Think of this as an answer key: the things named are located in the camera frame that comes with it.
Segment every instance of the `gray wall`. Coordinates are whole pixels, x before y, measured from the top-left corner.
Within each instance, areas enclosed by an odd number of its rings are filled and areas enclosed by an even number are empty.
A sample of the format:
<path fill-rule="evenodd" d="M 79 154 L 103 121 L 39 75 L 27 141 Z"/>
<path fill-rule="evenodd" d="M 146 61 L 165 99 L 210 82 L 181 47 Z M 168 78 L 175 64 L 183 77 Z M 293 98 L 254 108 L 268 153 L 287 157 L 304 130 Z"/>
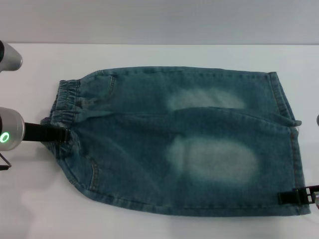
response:
<path fill-rule="evenodd" d="M 0 0 L 0 39 L 319 44 L 319 0 Z"/>

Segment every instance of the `robotic arm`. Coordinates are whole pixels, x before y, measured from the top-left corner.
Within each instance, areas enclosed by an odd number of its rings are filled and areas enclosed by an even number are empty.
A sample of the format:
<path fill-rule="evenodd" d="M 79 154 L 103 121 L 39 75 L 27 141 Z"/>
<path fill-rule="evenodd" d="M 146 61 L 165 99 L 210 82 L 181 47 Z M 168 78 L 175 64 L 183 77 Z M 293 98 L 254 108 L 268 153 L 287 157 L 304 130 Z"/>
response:
<path fill-rule="evenodd" d="M 0 41 L 0 73 L 16 71 L 21 65 L 21 55 L 10 45 Z M 69 135 L 69 130 L 64 128 L 25 123 L 17 111 L 0 107 L 0 151 L 12 150 L 23 140 L 66 142 Z M 0 157 L 8 164 L 0 166 L 0 170 L 7 170 L 10 163 L 1 154 Z"/>

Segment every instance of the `elastic waistband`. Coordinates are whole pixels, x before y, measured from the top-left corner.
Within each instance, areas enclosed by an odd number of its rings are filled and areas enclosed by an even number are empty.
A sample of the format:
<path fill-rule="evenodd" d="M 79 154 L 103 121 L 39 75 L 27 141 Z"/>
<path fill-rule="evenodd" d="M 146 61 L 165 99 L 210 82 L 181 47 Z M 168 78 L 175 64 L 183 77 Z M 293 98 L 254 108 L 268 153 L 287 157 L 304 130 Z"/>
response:
<path fill-rule="evenodd" d="M 76 102 L 79 93 L 79 80 L 60 81 L 58 93 L 50 111 L 50 116 L 41 120 L 41 124 L 70 128 L 76 115 Z M 58 160 L 69 153 L 77 136 L 71 132 L 67 143 L 43 142 Z"/>
<path fill-rule="evenodd" d="M 43 119 L 41 124 L 62 123 L 70 128 L 75 118 L 75 104 L 79 94 L 79 86 L 79 80 L 60 81 L 50 116 Z"/>

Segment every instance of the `black clamp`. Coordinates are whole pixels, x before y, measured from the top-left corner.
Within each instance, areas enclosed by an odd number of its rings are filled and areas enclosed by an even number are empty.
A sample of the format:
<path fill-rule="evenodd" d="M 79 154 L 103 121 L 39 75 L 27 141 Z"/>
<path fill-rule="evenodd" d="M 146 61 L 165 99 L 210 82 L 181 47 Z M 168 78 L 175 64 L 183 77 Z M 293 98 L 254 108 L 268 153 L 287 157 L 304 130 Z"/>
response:
<path fill-rule="evenodd" d="M 65 143 L 70 139 L 71 131 L 66 128 L 52 127 L 34 123 L 25 123 L 24 125 L 25 133 L 23 141 Z M 11 167 L 10 162 L 6 160 L 6 158 L 1 153 L 0 158 L 2 158 L 7 164 L 0 165 L 0 171 L 8 170 Z"/>
<path fill-rule="evenodd" d="M 319 209 L 319 185 L 295 188 L 278 194 L 279 204 L 306 205 L 315 203 Z"/>

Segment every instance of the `stitching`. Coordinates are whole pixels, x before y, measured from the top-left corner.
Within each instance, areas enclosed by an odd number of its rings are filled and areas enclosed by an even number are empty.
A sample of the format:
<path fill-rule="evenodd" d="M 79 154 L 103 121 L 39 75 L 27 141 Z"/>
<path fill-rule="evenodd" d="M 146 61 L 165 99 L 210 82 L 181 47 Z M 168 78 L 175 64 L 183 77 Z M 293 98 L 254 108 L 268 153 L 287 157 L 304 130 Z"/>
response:
<path fill-rule="evenodd" d="M 79 182 L 79 180 L 75 177 L 75 175 L 72 173 L 72 170 L 70 169 L 70 166 L 66 163 L 65 157 L 63 158 L 63 161 L 62 161 L 62 162 L 63 162 L 63 163 L 65 164 L 65 166 L 67 167 L 69 173 L 71 174 L 72 180 L 74 181 L 74 183 L 72 183 L 71 180 L 69 180 L 70 183 L 71 183 L 72 185 L 77 184 L 77 185 L 81 186 L 82 188 L 85 188 L 84 185 L 81 184 L 81 183 Z"/>
<path fill-rule="evenodd" d="M 251 119 L 254 119 L 256 121 L 261 121 L 261 122 L 264 122 L 266 124 L 269 124 L 270 126 L 272 127 L 276 127 L 276 128 L 285 128 L 284 126 L 280 125 L 280 124 L 277 124 L 277 123 L 273 123 L 271 121 L 267 121 L 265 119 L 262 119 L 262 118 L 259 118 L 259 117 L 256 117 L 256 116 L 251 116 L 251 115 L 248 115 L 248 114 L 245 114 L 244 112 L 231 112 L 231 111 L 227 111 L 225 109 L 219 109 L 219 108 L 216 108 L 216 110 L 218 111 L 222 111 L 224 113 L 228 113 L 230 115 L 241 115 L 241 116 L 244 116 L 244 117 L 247 117 L 247 118 L 251 118 Z"/>
<path fill-rule="evenodd" d="M 91 182 L 89 185 L 89 190 L 95 191 L 96 190 L 96 186 L 97 186 L 97 178 L 98 178 L 98 171 L 99 168 L 97 166 L 97 164 L 95 163 L 94 159 L 89 157 L 87 158 L 86 156 L 84 156 L 86 159 L 88 159 L 91 164 L 92 164 L 92 178 L 91 178 Z"/>
<path fill-rule="evenodd" d="M 296 167 L 296 149 L 295 149 L 295 145 L 294 145 L 294 142 L 295 142 L 295 135 L 293 133 L 293 131 L 290 129 L 290 144 L 291 144 L 291 149 L 292 149 L 292 155 L 293 155 L 293 168 L 294 168 L 294 180 L 295 180 L 295 188 L 298 188 L 299 187 L 299 184 L 297 182 L 297 167 Z M 301 209 L 300 207 L 296 206 L 297 207 L 297 211 L 299 213 L 299 215 L 301 214 Z"/>
<path fill-rule="evenodd" d="M 108 92 L 108 95 L 110 95 L 114 89 L 114 85 L 115 85 L 115 77 L 114 76 L 111 76 L 111 79 L 110 79 L 110 88 L 109 88 L 109 92 Z"/>
<path fill-rule="evenodd" d="M 139 70 L 139 71 L 131 71 L 130 72 L 130 74 L 140 74 L 140 73 L 143 73 L 143 74 L 154 74 L 154 73 L 158 73 L 158 72 L 162 72 L 162 73 L 172 73 L 172 72 L 187 72 L 187 73 L 194 73 L 194 74 L 203 74 L 203 75 L 214 75 L 214 76 L 220 76 L 220 77 L 223 77 L 223 76 L 233 76 L 233 75 L 246 75 L 246 76 L 251 76 L 251 77 L 256 77 L 257 79 L 259 79 L 260 78 L 260 75 L 264 75 L 264 74 L 266 74 L 266 73 L 259 73 L 258 74 L 258 72 L 256 72 L 255 74 L 253 73 L 252 74 L 252 72 L 236 72 L 236 71 L 234 71 L 234 72 L 228 72 L 228 73 L 219 73 L 218 71 L 229 71 L 229 70 L 223 70 L 223 69 L 217 69 L 217 72 L 201 72 L 201 71 L 191 71 L 191 70 L 187 70 L 187 69 L 184 69 L 184 70 L 167 70 L 167 71 L 165 71 L 165 70 L 159 70 L 159 71 L 154 71 L 154 70 L 152 70 L 152 71 L 147 71 L 147 70 Z M 113 71 L 113 73 L 104 73 L 103 72 L 103 75 L 104 76 L 107 76 L 107 75 L 124 75 L 124 74 L 119 74 L 117 71 Z"/>
<path fill-rule="evenodd" d="M 282 114 L 281 114 L 281 110 L 280 110 L 280 108 L 279 108 L 278 99 L 277 99 L 276 94 L 275 94 L 275 91 L 274 91 L 274 85 L 273 85 L 273 81 L 272 81 L 271 76 L 269 76 L 269 82 L 270 82 L 270 86 L 271 86 L 271 91 L 272 91 L 272 93 L 273 93 L 273 95 L 274 95 L 274 98 L 275 98 L 275 101 L 276 101 L 276 106 L 277 106 L 277 108 L 278 108 L 278 112 L 280 113 L 280 115 L 282 115 Z"/>

